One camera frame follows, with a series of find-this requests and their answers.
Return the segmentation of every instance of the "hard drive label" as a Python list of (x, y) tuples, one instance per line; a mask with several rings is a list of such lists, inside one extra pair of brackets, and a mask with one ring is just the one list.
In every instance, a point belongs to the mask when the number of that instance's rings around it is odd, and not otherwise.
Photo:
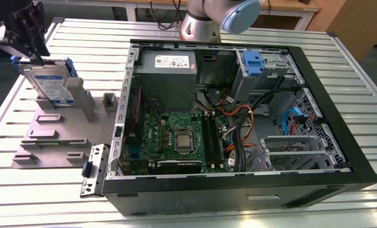
[(73, 96), (63, 87), (61, 76), (34, 76), (34, 81), (55, 106), (69, 106), (74, 102)]

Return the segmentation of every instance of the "ram slot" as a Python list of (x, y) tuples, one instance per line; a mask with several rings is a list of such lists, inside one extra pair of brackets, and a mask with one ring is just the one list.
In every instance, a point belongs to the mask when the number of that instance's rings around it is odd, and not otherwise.
[(214, 164), (212, 157), (211, 157), (211, 143), (208, 137), (208, 115), (204, 113), (202, 114), (202, 142), (203, 142), (203, 149), (204, 149), (204, 159), (206, 159), (206, 166), (211, 166)]
[(210, 145), (211, 145), (211, 158), (212, 164), (220, 164), (220, 147), (218, 138), (218, 128), (214, 121), (214, 115), (207, 118), (208, 134), (210, 134)]

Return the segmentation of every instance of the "cpu socket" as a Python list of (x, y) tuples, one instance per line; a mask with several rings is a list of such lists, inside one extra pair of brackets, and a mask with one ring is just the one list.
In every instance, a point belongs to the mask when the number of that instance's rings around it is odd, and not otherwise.
[(179, 155), (187, 155), (194, 151), (194, 133), (191, 130), (174, 130), (174, 151)]

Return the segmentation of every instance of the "aluminum table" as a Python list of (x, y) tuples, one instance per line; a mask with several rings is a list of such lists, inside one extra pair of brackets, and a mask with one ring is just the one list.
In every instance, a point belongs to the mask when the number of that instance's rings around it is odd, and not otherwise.
[[(122, 84), (131, 38), (178, 40), (178, 29), (154, 23), (55, 19), (46, 34), (53, 57), (70, 57), (92, 96)], [(248, 29), (220, 31), (230, 43), (299, 46), (377, 172), (377, 87), (339, 40), (323, 32)], [(377, 227), (377, 184), (307, 208), (124, 218), (104, 198), (79, 199), (81, 169), (10, 169), (37, 104), (19, 76), (0, 108), (0, 226), (100, 227)]]

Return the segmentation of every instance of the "floor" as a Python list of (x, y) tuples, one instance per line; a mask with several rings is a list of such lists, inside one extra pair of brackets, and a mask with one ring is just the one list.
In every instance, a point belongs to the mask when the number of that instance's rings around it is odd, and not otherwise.
[[(136, 15), (139, 21), (151, 21), (150, 15), (147, 15), (142, 9), (136, 11)], [(123, 8), (45, 4), (45, 17), (47, 24), (54, 16), (81, 19), (126, 20)], [(171, 20), (174, 12), (171, 11), (167, 13), (167, 10), (160, 9), (158, 12), (155, 12), (155, 16), (156, 18), (163, 17), (163, 21), (167, 21)], [(0, 64), (6, 63), (0, 65), (0, 104), (6, 97), (6, 94), (18, 76), (17, 70), (11, 65), (7, 64), (9, 62), (9, 55), (0, 51)], [(377, 47), (371, 49), (370, 53), (362, 59), (359, 64), (377, 84)]]

